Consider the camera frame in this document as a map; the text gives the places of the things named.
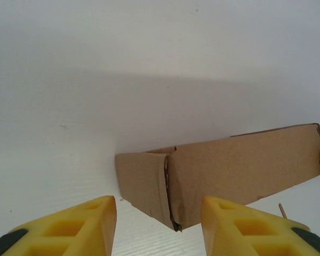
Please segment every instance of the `white surface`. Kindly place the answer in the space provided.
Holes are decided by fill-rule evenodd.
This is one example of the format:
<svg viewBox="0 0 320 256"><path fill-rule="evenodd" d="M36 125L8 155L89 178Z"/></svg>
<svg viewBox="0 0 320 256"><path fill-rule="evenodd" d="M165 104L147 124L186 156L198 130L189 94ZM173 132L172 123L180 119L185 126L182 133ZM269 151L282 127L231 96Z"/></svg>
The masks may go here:
<svg viewBox="0 0 320 256"><path fill-rule="evenodd" d="M282 216L279 203L283 205L287 218L307 225L320 236L320 176L249 206Z"/></svg>
<svg viewBox="0 0 320 256"><path fill-rule="evenodd" d="M0 1L0 235L118 195L115 153L309 122L320 1ZM114 255L202 255L118 207Z"/></svg>

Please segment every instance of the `white floor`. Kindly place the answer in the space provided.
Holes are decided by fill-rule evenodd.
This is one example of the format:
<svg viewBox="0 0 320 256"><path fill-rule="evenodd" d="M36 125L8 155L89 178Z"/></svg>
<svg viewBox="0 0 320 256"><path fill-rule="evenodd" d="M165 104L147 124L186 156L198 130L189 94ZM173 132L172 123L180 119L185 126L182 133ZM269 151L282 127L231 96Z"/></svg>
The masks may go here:
<svg viewBox="0 0 320 256"><path fill-rule="evenodd" d="M101 162L105 171L74 154L50 158L31 153L28 159L23 155L11 155L5 161L0 155L0 236L29 220L114 195L118 220L113 255L204 255L200 225L175 233L121 200L113 155ZM320 236L320 176L251 206L281 215L279 203L289 218Z"/></svg>

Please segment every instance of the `brown cardboard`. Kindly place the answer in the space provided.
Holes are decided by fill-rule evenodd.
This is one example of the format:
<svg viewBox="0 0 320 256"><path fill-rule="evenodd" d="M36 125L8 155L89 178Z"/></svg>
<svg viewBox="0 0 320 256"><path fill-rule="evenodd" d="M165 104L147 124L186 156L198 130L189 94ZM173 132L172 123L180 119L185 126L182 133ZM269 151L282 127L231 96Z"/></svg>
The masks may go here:
<svg viewBox="0 0 320 256"><path fill-rule="evenodd" d="M145 153L119 154L122 197L166 226L200 222L201 199L241 204L320 175L318 124L290 126Z"/></svg>

